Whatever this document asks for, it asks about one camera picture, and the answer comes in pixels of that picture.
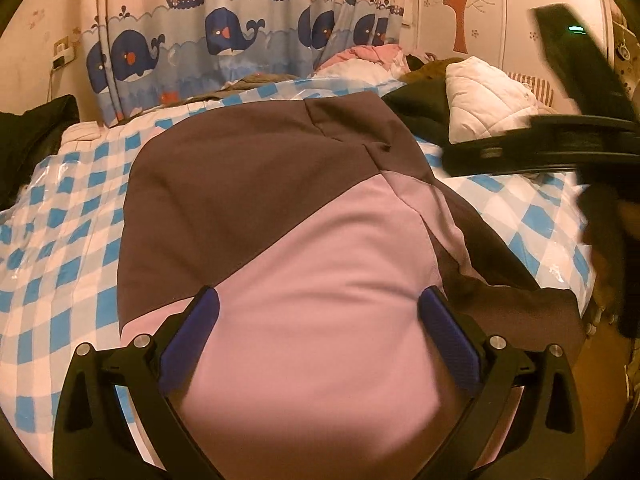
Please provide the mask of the blue white checkered quilt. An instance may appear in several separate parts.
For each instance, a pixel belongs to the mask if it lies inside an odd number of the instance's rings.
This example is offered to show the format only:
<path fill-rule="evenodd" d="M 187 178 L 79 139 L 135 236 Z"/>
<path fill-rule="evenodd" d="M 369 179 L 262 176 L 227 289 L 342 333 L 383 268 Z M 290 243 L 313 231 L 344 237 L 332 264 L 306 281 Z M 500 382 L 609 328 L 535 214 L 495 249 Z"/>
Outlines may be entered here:
<path fill-rule="evenodd" d="M 1 215 L 1 408 L 34 456 L 52 466 L 58 397 L 73 350 L 119 342 L 116 271 L 122 207 L 142 146 L 209 101 L 150 110 L 126 125 L 82 122 L 88 143 L 70 142 L 40 162 L 17 203 Z M 451 178 L 544 287 L 588 306 L 594 272 L 580 240 L 578 188 L 570 174 Z"/>

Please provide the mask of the white quilted pillow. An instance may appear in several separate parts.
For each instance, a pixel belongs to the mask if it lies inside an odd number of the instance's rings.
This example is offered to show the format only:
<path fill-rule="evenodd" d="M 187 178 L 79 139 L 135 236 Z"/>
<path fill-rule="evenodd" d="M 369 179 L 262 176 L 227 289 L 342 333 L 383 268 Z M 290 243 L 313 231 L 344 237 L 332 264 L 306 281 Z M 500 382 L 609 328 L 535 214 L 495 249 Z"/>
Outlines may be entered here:
<path fill-rule="evenodd" d="M 449 64 L 445 82 L 451 144 L 504 136 L 539 114 L 533 92 L 475 56 Z"/>

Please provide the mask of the white wall socket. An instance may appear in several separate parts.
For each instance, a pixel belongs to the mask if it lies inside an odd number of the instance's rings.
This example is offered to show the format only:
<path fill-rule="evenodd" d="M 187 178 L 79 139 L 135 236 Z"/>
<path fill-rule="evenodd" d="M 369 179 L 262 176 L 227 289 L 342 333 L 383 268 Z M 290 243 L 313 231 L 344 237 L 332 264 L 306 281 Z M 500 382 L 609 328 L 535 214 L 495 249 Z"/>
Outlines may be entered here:
<path fill-rule="evenodd" d="M 67 37 L 53 45 L 52 70 L 60 70 L 76 58 L 75 47 Z"/>

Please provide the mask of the pink clothes pile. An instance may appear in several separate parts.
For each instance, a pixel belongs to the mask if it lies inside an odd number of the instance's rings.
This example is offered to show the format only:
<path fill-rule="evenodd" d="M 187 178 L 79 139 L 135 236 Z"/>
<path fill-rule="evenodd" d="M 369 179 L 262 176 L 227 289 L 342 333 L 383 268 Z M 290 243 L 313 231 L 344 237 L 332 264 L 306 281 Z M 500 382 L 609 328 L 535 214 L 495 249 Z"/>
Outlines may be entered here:
<path fill-rule="evenodd" d="M 355 46 L 332 55 L 318 68 L 324 70 L 349 60 L 361 60 L 382 66 L 390 73 L 405 74 L 416 66 L 437 60 L 437 56 L 431 52 L 413 50 L 406 53 L 399 44 L 383 44 L 382 46 Z"/>

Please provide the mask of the pink and brown jacket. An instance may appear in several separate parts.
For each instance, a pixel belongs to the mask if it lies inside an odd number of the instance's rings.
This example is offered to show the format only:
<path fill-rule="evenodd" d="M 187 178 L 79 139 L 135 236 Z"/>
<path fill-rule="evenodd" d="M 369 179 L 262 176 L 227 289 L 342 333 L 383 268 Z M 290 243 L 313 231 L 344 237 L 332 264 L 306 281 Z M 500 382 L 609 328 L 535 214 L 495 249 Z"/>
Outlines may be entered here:
<path fill-rule="evenodd" d="M 220 317 L 171 395 L 228 479 L 411 479 L 466 401 L 418 317 L 439 288 L 488 334 L 584 343 L 373 93 L 221 107 L 145 144 L 117 272 L 122 340 L 204 286 Z"/>

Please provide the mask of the white quilted blanket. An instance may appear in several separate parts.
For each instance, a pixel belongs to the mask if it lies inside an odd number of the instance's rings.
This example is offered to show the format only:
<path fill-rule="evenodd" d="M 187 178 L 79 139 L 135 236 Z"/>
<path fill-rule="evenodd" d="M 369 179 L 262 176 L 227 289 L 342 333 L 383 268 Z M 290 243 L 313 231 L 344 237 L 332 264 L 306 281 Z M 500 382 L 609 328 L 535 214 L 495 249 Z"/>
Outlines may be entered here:
<path fill-rule="evenodd" d="M 108 129 L 98 122 L 78 122 L 62 134 L 60 150 L 76 150 L 106 136 Z"/>

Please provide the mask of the black garment pile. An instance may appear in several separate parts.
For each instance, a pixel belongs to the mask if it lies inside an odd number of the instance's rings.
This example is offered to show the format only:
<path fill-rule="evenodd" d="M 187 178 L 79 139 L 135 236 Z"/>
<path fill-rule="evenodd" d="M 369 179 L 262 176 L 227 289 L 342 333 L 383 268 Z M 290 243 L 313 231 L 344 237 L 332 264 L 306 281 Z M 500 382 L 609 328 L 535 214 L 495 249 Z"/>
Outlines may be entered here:
<path fill-rule="evenodd" d="M 79 122 L 74 96 L 60 96 L 17 115 L 1 113 L 1 209 L 13 206 L 36 166 L 61 147 L 64 131 Z"/>

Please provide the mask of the olive brown garment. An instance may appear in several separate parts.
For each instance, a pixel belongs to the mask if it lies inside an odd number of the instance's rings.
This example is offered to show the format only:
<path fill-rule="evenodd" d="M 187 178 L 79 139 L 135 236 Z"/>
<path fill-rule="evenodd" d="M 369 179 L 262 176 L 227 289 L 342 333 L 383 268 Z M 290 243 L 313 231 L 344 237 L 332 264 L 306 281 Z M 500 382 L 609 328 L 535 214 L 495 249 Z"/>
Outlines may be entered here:
<path fill-rule="evenodd" d="M 418 138 L 443 148 L 449 144 L 449 103 L 446 69 L 462 58 L 424 64 L 400 78 L 404 85 L 383 96 L 385 104 Z"/>

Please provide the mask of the whale pattern curtain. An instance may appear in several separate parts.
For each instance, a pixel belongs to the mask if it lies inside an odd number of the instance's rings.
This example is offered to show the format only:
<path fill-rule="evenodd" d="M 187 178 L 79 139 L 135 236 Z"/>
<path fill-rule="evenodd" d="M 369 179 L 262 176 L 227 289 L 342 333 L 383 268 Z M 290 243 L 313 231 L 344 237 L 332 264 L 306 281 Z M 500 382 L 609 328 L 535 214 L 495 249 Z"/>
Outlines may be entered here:
<path fill-rule="evenodd" d="M 407 0 L 81 0 L 82 48 L 107 125 L 254 73 L 306 77 L 400 36 Z"/>

